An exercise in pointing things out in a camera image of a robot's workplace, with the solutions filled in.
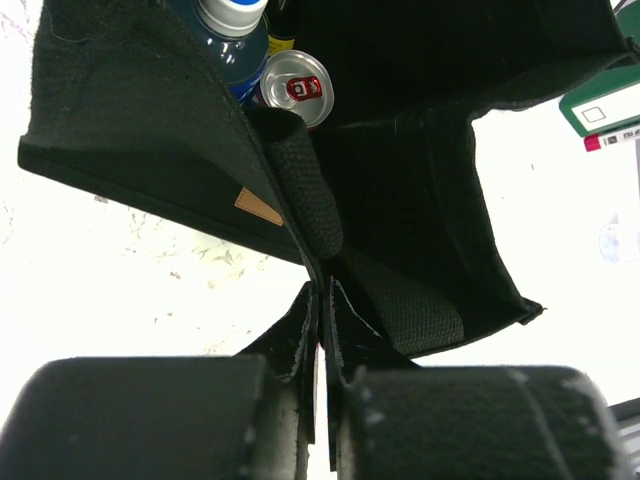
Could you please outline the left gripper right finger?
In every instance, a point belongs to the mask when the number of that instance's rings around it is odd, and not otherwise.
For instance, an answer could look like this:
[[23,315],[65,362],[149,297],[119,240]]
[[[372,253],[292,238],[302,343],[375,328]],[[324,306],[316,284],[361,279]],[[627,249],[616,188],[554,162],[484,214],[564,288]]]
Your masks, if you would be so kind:
[[560,366],[422,367],[323,300],[329,452],[341,479],[621,479],[625,449],[595,384]]

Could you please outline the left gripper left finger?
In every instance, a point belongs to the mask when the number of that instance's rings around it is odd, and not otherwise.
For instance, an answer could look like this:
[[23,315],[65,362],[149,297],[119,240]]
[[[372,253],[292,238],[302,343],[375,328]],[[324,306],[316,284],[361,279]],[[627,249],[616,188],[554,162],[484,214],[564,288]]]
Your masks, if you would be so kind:
[[230,356],[76,357],[28,380],[1,432],[5,479],[303,479],[318,297]]

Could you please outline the black canvas bag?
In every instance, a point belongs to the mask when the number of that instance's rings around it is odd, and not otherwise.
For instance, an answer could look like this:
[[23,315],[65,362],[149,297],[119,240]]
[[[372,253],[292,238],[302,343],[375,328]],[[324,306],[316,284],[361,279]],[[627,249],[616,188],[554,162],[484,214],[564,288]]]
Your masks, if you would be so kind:
[[494,243],[474,120],[637,58],[606,1],[309,1],[318,127],[234,98],[189,1],[47,1],[18,163],[331,276],[409,357],[540,315]]

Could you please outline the red silver beverage can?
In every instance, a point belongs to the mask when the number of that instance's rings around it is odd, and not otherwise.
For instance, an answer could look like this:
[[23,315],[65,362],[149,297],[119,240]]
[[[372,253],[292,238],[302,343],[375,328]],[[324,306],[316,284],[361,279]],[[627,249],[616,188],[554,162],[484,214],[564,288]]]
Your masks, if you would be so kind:
[[335,102],[327,69],[300,50],[284,50],[267,61],[256,95],[267,107],[295,113],[309,129],[320,126],[329,117]]

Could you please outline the blue label water bottle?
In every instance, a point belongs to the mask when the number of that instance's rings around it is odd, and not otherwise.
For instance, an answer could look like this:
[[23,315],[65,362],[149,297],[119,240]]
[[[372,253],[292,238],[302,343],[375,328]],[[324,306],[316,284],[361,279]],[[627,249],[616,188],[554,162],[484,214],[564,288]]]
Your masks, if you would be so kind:
[[188,0],[170,3],[205,45],[223,82],[243,104],[258,84],[268,59],[268,30],[261,0]]

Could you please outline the green glass Perrier bottle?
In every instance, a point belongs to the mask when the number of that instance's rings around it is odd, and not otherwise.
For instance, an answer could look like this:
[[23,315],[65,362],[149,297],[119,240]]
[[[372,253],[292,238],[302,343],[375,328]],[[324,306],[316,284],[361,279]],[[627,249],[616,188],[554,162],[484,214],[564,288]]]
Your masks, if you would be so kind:
[[269,0],[265,9],[268,54],[273,56],[294,47],[305,9],[304,0]]

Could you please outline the red binder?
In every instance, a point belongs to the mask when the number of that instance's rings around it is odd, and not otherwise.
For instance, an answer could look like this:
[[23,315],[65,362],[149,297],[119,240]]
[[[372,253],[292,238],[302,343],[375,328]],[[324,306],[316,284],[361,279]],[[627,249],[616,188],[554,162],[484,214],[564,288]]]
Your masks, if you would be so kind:
[[638,139],[639,124],[633,123],[621,128],[589,135],[584,138],[584,147],[587,152],[594,152]]

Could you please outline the green lever arch binder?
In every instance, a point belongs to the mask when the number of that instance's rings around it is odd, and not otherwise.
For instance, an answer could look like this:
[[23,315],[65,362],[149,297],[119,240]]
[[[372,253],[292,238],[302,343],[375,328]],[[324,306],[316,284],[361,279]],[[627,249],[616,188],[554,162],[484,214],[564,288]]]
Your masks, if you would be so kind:
[[639,120],[639,66],[598,73],[564,94],[559,110],[580,137]]

